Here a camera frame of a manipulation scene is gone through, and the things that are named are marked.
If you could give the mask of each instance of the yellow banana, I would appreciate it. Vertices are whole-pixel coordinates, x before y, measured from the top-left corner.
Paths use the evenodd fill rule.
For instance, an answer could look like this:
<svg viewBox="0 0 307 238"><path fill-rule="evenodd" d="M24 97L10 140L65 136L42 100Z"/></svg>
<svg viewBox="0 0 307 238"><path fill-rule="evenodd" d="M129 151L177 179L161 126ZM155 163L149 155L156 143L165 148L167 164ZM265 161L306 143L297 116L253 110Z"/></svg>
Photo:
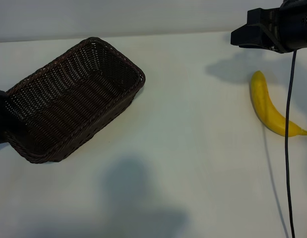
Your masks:
<svg viewBox="0 0 307 238"><path fill-rule="evenodd" d="M251 96L254 108L262 123L273 132L285 136L286 119L272 104L266 79L261 71L257 71L252 76ZM307 131L289 121L289 136L295 135L307 135Z"/></svg>

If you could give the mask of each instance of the white tabletop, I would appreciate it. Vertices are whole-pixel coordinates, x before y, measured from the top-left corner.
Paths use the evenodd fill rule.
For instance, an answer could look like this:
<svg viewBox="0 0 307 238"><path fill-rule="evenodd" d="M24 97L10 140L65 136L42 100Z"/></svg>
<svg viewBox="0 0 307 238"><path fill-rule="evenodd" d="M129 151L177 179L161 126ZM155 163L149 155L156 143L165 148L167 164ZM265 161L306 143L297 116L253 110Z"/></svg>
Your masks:
<svg viewBox="0 0 307 238"><path fill-rule="evenodd" d="M0 43L0 89L81 39ZM244 50L229 33L105 38L146 75L131 106L60 163L0 146L0 238L284 238L284 138L249 95L262 70L284 114L291 54ZM307 129L307 49L290 119ZM307 137L290 138L297 237L307 238Z"/></svg>

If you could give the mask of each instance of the black wire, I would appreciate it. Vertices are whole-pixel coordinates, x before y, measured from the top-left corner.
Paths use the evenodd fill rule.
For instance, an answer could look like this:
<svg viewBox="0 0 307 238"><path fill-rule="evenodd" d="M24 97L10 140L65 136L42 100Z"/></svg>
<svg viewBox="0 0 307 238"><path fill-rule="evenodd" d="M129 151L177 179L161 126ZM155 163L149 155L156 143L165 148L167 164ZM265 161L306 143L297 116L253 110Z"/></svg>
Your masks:
<svg viewBox="0 0 307 238"><path fill-rule="evenodd" d="M289 84L289 92L287 99L287 111L286 111L286 139L285 139L285 150L286 150L286 173L287 173L287 192L288 192L288 204L289 204L289 214L290 214L290 226L292 238L295 238L294 226L293 226L293 216L292 216L292 202L291 202L291 193L290 193L290 172L289 172L289 153L288 153L288 138L289 138L289 110L290 110L290 99L292 92L292 84L294 77L294 66L296 63L297 51L293 52L292 66L291 66L291 76Z"/></svg>

